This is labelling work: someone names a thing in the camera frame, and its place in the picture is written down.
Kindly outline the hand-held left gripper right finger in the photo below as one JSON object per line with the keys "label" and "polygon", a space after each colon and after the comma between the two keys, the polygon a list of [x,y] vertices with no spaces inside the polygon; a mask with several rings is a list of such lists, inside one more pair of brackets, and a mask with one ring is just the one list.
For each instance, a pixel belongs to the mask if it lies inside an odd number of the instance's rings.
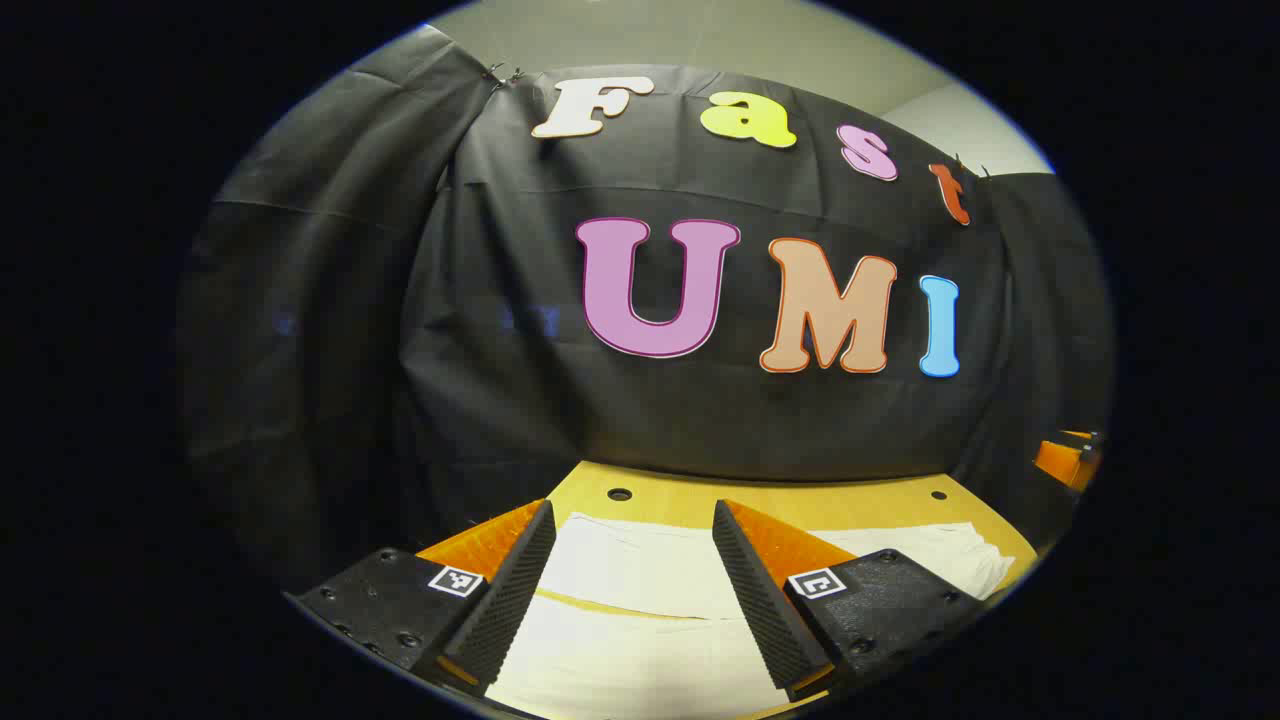
{"label": "hand-held left gripper right finger", "polygon": [[721,500],[712,538],[774,685],[791,701],[882,682],[969,626],[980,601],[896,548],[855,555]]}

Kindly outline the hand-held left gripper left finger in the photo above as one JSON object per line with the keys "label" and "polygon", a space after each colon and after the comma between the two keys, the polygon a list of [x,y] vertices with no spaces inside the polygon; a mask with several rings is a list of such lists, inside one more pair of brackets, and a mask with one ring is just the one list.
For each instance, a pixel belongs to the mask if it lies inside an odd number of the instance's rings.
{"label": "hand-held left gripper left finger", "polygon": [[481,697],[554,542],[554,507],[535,500],[417,552],[376,550],[294,601],[372,656]]}

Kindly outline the white jeans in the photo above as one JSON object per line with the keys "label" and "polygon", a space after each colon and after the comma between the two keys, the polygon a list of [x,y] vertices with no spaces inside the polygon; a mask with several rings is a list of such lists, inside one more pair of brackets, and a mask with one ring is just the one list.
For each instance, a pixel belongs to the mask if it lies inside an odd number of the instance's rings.
{"label": "white jeans", "polygon": [[575,514],[488,698],[548,720],[783,708],[709,529]]}

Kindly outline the black backdrop cloth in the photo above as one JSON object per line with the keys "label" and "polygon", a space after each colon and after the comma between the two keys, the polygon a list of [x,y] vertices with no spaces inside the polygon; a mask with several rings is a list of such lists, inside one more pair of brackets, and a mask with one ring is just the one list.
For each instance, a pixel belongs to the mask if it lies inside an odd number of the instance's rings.
{"label": "black backdrop cloth", "polygon": [[730,480],[951,475],[1033,547],[1103,433],[1116,331],[1059,177],[979,177],[774,81],[499,82],[424,26],[244,155],[175,331],[195,477],[300,592],[582,460]]}

